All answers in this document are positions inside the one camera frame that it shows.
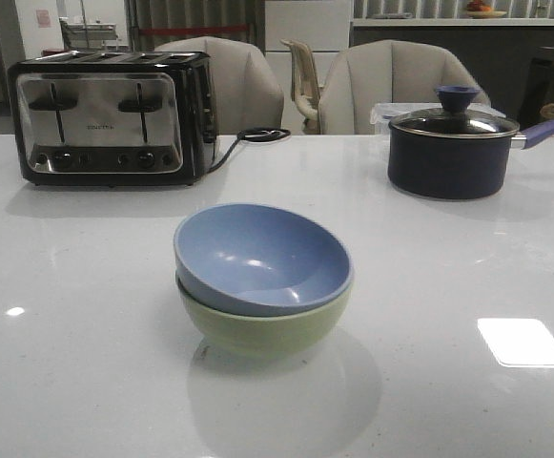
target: toaster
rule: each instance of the toaster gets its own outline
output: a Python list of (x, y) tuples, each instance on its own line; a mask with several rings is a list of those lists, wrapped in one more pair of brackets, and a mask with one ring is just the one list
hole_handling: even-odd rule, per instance
[(62, 52), (14, 64), (22, 176), (51, 185), (191, 184), (215, 160), (204, 52)]

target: plate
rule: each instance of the plate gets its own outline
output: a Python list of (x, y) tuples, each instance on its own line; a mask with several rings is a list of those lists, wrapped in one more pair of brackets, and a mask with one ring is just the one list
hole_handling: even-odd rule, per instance
[(474, 19), (491, 19), (505, 16), (507, 11), (464, 11), (464, 13)]

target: pot lid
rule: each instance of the pot lid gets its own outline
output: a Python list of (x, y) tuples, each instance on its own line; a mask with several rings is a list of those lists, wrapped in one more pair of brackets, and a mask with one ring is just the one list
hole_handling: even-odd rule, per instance
[(391, 119), (389, 126), (411, 134), (445, 138), (498, 138), (513, 136), (518, 122), (489, 113), (466, 110), (478, 88), (440, 86), (436, 93), (441, 108), (419, 110)]

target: stacked bowls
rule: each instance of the stacked bowls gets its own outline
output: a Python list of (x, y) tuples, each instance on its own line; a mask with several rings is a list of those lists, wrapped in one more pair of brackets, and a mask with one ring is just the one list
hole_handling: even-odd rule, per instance
[(201, 210), (174, 234), (177, 285), (207, 339), (249, 356), (300, 351), (342, 314), (353, 266), (344, 246), (300, 215), (233, 203)]

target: chair backrest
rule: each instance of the chair backrest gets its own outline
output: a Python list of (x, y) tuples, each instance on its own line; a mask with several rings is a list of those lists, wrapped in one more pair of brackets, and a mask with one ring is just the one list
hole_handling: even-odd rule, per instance
[(280, 127), (283, 90), (256, 46), (202, 36), (166, 43), (155, 50), (202, 51), (211, 56), (219, 134), (237, 134), (252, 127)]
[[(432, 45), (383, 40), (340, 52), (319, 100), (323, 134), (372, 134), (370, 112), (379, 102), (438, 102), (440, 85), (479, 87), (450, 51)], [(474, 99), (490, 105), (484, 91)]]
[(304, 117), (317, 121), (320, 93), (313, 51), (301, 41), (280, 42), (288, 47), (292, 54), (292, 100)]

